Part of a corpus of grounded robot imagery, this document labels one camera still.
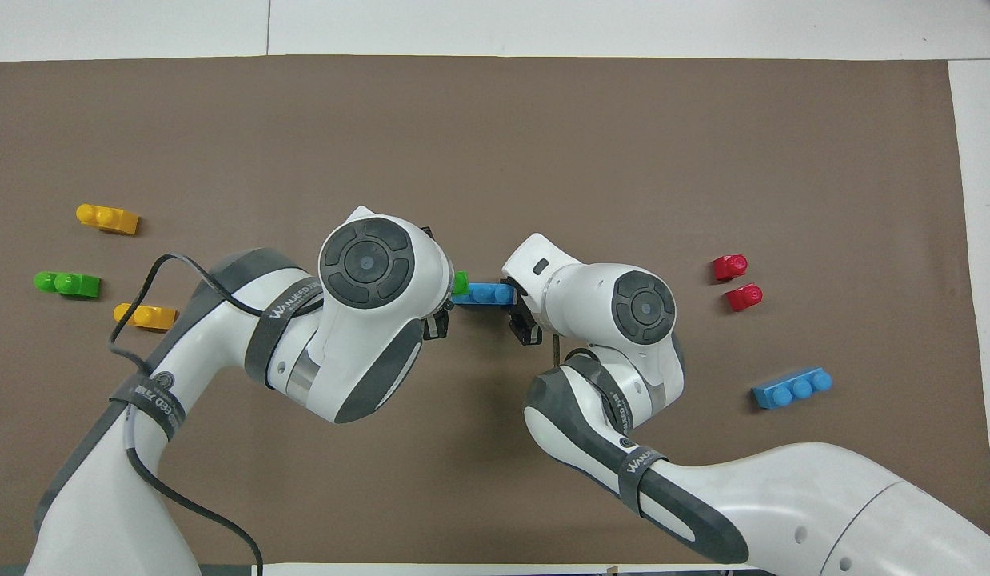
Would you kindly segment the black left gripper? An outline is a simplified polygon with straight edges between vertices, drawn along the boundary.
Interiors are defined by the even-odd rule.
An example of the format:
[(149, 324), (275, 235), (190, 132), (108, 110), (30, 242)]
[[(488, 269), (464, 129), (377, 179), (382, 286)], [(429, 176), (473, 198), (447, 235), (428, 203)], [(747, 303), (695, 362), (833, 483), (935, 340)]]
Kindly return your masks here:
[(423, 339), (434, 340), (444, 338), (448, 333), (454, 270), (450, 258), (434, 241), (430, 228), (423, 226), (421, 230)]

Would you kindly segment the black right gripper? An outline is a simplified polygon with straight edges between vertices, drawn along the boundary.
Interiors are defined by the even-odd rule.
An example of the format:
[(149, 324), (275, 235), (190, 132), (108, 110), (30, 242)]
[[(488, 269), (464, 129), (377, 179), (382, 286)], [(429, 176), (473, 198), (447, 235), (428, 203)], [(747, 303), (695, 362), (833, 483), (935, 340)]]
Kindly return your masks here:
[[(521, 290), (520, 284), (514, 278), (500, 278), (500, 283), (511, 286), (513, 290)], [(543, 331), (538, 325), (532, 311), (529, 310), (521, 293), (514, 293), (513, 302), (507, 307), (509, 313), (509, 328), (516, 335), (522, 346), (539, 346), (543, 342)]]

